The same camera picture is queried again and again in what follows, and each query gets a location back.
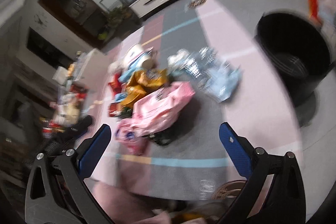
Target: pink cloth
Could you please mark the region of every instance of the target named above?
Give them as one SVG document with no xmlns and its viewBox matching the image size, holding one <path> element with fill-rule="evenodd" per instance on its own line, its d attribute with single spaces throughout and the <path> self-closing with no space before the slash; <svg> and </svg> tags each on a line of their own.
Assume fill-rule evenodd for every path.
<svg viewBox="0 0 336 224">
<path fill-rule="evenodd" d="M 189 82 L 173 82 L 171 86 L 137 101 L 131 122 L 136 136 L 145 136 L 171 127 L 194 94 Z"/>
<path fill-rule="evenodd" d="M 115 224 L 170 224 L 168 213 L 155 215 L 140 198 L 124 189 L 97 182 L 92 195 Z"/>
<path fill-rule="evenodd" d="M 132 154 L 142 155 L 148 140 L 136 137 L 132 124 L 132 118 L 122 119 L 115 132 L 115 139 L 125 145 Z"/>
<path fill-rule="evenodd" d="M 171 127 L 194 94 L 189 82 L 173 82 L 147 95 L 134 104 L 132 118 L 118 124 L 115 139 L 132 154 L 142 155 L 148 142 L 142 136 Z"/>
</svg>

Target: blue gripper pad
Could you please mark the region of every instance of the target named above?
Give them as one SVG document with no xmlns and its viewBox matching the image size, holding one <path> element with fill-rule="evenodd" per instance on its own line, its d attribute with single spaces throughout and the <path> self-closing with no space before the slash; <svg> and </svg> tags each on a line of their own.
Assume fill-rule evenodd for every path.
<svg viewBox="0 0 336 224">
<path fill-rule="evenodd" d="M 239 175 L 249 179 L 252 174 L 251 159 L 237 140 L 237 134 L 223 123 L 219 127 L 219 139 L 229 154 Z"/>
<path fill-rule="evenodd" d="M 111 140 L 111 129 L 105 125 L 99 129 L 98 136 L 78 162 L 78 175 L 81 179 L 88 178 L 94 171 L 98 161 Z"/>
</svg>

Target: blue stripe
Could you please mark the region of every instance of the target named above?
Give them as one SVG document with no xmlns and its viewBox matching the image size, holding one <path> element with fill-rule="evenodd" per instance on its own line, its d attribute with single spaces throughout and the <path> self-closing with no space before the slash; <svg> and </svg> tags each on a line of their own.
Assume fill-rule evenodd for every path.
<svg viewBox="0 0 336 224">
<path fill-rule="evenodd" d="M 169 34 L 169 33 L 171 33 L 171 32 L 174 32 L 174 31 L 178 30 L 179 28 L 188 26 L 188 25 L 190 25 L 190 24 L 192 24 L 192 23 L 195 23 L 195 22 L 197 22 L 197 21 L 198 21 L 198 17 L 195 17 L 195 18 L 192 18 L 192 19 L 190 19 L 190 20 L 187 20 L 187 21 L 185 21 L 185 22 L 183 22 L 183 23 L 181 23 L 181 24 L 178 24 L 178 25 L 176 25 L 175 27 L 172 27 L 172 28 L 170 28 L 169 30 L 163 32 L 163 33 L 162 33 L 162 36 L 164 36 L 164 35 L 166 35 L 166 34 Z"/>
<path fill-rule="evenodd" d="M 214 168 L 228 166 L 227 158 L 207 160 L 181 160 L 152 158 L 152 165 L 184 167 L 184 168 Z"/>
</svg>

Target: white floor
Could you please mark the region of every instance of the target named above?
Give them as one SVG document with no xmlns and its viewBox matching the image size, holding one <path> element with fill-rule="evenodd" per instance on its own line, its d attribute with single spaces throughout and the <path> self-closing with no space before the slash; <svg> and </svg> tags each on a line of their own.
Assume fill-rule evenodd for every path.
<svg viewBox="0 0 336 224">
<path fill-rule="evenodd" d="M 296 11 L 304 16 L 309 15 L 307 0 L 219 1 L 252 35 L 255 34 L 255 27 L 263 13 L 285 9 Z M 336 180 L 336 74 L 334 71 L 320 83 L 315 95 L 317 98 L 315 116 L 309 125 L 301 128 L 304 149 L 304 167 L 301 172 L 306 193 L 307 219 L 322 204 Z"/>
</svg>

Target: drawer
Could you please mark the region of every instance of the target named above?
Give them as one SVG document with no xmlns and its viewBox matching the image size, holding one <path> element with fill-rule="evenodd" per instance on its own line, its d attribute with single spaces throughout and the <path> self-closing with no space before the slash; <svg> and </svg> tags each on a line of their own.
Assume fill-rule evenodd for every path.
<svg viewBox="0 0 336 224">
<path fill-rule="evenodd" d="M 167 0 L 138 0 L 130 8 L 139 16 L 142 17 L 149 13 L 151 10 L 159 7 L 161 4 L 165 3 Z"/>
<path fill-rule="evenodd" d="M 122 2 L 120 0 L 101 0 L 100 4 L 105 7 L 106 10 L 111 10 L 121 5 Z"/>
</svg>

